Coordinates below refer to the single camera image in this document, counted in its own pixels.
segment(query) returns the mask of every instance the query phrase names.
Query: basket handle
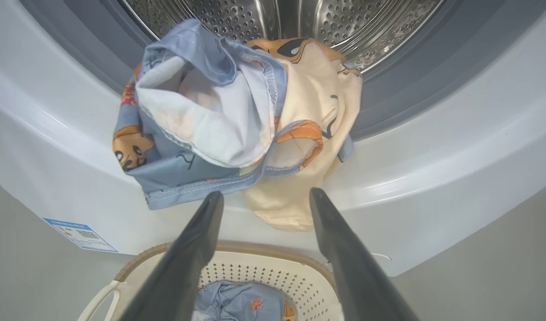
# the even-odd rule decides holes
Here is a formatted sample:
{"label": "basket handle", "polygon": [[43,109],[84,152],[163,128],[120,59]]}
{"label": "basket handle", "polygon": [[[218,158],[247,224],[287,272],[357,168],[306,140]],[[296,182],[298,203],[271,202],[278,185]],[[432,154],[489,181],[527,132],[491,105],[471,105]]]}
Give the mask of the basket handle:
{"label": "basket handle", "polygon": [[114,310],[116,309],[116,305],[118,304],[118,300],[120,298],[120,292],[118,291],[118,285],[120,285],[120,282],[117,280],[114,280],[110,282],[107,286],[103,287],[102,290],[100,290],[93,299],[87,304],[87,307],[83,310],[77,321],[89,321],[94,314],[96,313],[96,310],[98,307],[102,305],[104,300],[110,295],[110,293],[114,292],[114,297],[112,298],[112,303],[110,304],[110,308],[108,308],[108,312],[106,313],[106,317],[104,318],[104,321],[110,321],[112,319],[112,315],[114,314]]}

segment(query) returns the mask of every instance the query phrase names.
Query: blue and white sticker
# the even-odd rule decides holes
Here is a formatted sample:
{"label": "blue and white sticker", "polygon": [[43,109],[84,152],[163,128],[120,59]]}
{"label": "blue and white sticker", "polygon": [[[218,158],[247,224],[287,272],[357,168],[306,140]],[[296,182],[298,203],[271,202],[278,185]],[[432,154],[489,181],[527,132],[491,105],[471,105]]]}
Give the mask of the blue and white sticker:
{"label": "blue and white sticker", "polygon": [[86,250],[117,252],[110,244],[93,231],[88,225],[43,218],[71,242]]}

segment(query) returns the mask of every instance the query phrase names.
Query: white washing machine panel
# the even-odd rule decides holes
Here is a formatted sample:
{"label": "white washing machine panel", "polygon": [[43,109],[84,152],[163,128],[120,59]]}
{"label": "white washing machine panel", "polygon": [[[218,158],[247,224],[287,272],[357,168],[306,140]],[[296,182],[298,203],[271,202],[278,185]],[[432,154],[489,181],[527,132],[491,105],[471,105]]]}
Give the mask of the white washing machine panel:
{"label": "white washing machine panel", "polygon": [[[179,235],[199,203],[147,209],[112,155],[119,100],[19,2],[0,1],[0,184],[39,217],[86,224],[138,254]],[[324,189],[397,276],[545,186],[546,13],[452,95],[356,142]],[[322,259],[313,233],[274,230],[238,193],[226,197],[219,238]]]}

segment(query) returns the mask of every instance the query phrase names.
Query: gray floor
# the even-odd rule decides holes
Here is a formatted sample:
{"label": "gray floor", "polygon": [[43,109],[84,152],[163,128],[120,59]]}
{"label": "gray floor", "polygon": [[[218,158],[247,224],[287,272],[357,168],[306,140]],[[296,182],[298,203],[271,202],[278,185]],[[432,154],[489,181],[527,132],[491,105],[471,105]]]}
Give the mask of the gray floor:
{"label": "gray floor", "polygon": [[[129,259],[80,250],[0,187],[0,321],[75,320]],[[422,321],[546,320],[546,189],[392,281]]]}

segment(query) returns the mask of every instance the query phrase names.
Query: perforated basket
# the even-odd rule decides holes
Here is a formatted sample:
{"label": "perforated basket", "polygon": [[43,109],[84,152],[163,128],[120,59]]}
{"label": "perforated basket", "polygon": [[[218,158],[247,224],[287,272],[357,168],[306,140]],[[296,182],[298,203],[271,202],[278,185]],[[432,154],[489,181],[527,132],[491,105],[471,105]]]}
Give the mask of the perforated basket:
{"label": "perforated basket", "polygon": [[[105,321],[116,321],[138,292],[171,243],[149,248],[130,260],[81,313],[90,320],[113,294]],[[242,243],[218,243],[217,250],[200,274],[199,287],[218,280],[257,282],[283,291],[296,306],[298,321],[341,321],[342,308],[332,273],[303,255],[277,248]]]}

